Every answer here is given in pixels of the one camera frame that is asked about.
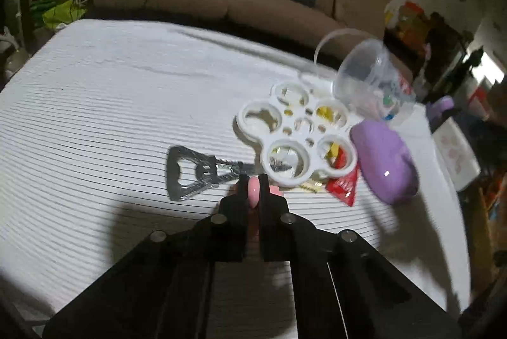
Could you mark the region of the white flower-shaped tray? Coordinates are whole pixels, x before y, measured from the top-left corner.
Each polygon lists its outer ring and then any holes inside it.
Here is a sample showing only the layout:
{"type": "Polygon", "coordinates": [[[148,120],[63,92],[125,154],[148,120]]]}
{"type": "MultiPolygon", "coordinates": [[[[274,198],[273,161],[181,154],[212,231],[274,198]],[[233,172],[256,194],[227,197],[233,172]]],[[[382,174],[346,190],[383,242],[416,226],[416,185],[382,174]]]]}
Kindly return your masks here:
{"type": "Polygon", "coordinates": [[[265,99],[247,102],[235,121],[259,145],[264,172],[282,187],[342,178],[357,166],[349,110],[297,81],[273,85],[265,99]]]}

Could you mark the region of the red ketchup sachet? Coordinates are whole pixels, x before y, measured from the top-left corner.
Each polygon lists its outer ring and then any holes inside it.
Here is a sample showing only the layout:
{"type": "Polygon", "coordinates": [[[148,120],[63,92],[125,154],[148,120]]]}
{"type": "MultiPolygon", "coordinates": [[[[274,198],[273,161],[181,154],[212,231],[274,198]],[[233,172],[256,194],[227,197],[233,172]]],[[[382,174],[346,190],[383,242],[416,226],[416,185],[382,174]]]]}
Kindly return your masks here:
{"type": "MultiPolygon", "coordinates": [[[[348,166],[348,153],[343,147],[333,143],[326,154],[326,158],[331,162],[331,167],[336,170],[343,170],[348,166]]],[[[350,173],[339,178],[332,178],[327,181],[326,190],[340,202],[352,207],[356,198],[356,183],[359,169],[355,166],[350,173]]]]}

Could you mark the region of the clear plastic bucket cup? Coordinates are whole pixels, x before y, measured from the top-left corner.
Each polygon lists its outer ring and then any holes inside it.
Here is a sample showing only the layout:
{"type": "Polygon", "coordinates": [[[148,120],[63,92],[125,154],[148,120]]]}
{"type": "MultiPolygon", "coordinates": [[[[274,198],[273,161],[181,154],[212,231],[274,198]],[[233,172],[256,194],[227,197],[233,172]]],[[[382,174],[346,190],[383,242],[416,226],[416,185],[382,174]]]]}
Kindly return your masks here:
{"type": "Polygon", "coordinates": [[[345,55],[331,91],[349,110],[391,125],[408,119],[416,104],[412,87],[392,63],[390,52],[377,37],[358,29],[337,29],[315,47],[313,64],[331,40],[358,36],[362,40],[345,55]]]}

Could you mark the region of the green bag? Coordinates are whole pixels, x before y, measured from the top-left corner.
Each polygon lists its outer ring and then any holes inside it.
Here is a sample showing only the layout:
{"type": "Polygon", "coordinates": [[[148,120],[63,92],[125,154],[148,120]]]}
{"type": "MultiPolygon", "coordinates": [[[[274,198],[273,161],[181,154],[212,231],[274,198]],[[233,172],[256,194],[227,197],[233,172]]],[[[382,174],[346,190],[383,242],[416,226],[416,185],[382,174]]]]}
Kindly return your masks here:
{"type": "Polygon", "coordinates": [[[29,5],[34,26],[56,29],[60,24],[69,25],[85,15],[87,9],[74,0],[57,3],[57,0],[35,0],[29,5]]]}

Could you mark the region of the metal bottle opener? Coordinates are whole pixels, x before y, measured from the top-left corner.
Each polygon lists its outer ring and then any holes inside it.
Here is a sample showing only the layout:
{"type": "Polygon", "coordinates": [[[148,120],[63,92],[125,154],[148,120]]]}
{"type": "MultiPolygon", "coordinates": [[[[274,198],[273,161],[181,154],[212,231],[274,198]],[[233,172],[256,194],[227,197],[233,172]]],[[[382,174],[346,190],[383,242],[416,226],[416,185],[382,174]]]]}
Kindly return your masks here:
{"type": "Polygon", "coordinates": [[[242,161],[228,161],[206,155],[184,146],[169,148],[166,158],[166,188],[171,201],[180,202],[204,190],[237,180],[242,174],[253,176],[263,173],[260,165],[242,161]],[[181,184],[181,163],[192,165],[193,179],[181,184]]]}

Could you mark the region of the pink small object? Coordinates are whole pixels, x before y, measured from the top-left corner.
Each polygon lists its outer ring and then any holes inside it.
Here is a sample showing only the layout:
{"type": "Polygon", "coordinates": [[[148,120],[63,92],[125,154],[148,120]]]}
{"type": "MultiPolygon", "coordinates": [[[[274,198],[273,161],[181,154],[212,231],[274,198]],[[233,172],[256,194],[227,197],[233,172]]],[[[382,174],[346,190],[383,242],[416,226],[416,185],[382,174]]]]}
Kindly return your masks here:
{"type": "MultiPolygon", "coordinates": [[[[270,193],[276,196],[283,196],[282,190],[276,185],[269,185],[270,193]]],[[[257,176],[253,176],[248,180],[247,183],[247,200],[248,206],[251,209],[256,209],[260,200],[260,179],[257,176]]]]}

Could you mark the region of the white table mat cloth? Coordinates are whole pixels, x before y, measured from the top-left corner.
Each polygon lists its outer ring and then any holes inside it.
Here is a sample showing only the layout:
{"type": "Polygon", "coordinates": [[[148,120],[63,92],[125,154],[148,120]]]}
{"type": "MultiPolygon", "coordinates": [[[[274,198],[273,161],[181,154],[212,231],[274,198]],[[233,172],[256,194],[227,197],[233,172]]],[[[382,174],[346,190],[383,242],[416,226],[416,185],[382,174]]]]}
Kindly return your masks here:
{"type": "MultiPolygon", "coordinates": [[[[305,70],[331,96],[334,72],[315,79],[311,68],[169,23],[80,20],[56,33],[1,92],[1,295],[25,320],[49,319],[152,230],[179,232],[208,216],[230,184],[171,202],[168,149],[252,162],[259,151],[236,133],[236,114],[305,70]]],[[[470,301],[467,242],[425,113],[414,105],[390,126],[411,150],[421,199],[391,208],[363,178],[351,208],[324,192],[286,196],[318,228],[358,232],[459,317],[470,301]]]]}

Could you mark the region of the purple oval case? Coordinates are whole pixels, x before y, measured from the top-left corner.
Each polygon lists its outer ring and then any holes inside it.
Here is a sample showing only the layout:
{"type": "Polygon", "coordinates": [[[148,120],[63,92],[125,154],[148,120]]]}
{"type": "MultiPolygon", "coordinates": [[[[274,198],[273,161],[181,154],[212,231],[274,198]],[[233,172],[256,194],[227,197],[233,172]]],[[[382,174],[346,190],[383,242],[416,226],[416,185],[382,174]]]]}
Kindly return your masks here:
{"type": "Polygon", "coordinates": [[[350,130],[362,175],[376,197],[395,205],[419,192],[419,174],[407,145],[384,122],[366,119],[350,130]]]}

